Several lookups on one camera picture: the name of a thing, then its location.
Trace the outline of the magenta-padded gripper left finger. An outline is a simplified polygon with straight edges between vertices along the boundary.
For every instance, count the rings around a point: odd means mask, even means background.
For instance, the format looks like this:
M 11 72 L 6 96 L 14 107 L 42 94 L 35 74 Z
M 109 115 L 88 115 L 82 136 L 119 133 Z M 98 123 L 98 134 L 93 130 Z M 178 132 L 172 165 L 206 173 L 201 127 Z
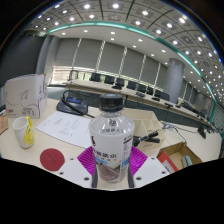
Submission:
M 96 188 L 98 176 L 93 149 L 85 149 L 78 157 L 69 158 L 56 175 L 84 188 Z

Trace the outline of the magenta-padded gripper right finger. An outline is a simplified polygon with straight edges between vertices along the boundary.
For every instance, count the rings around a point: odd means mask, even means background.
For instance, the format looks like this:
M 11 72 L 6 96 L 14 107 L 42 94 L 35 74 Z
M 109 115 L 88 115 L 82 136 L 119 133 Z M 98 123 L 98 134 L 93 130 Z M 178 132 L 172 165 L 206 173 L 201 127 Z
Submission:
M 169 172 L 156 157 L 148 157 L 135 147 L 131 149 L 128 170 L 130 188 L 143 187 L 168 174 Z

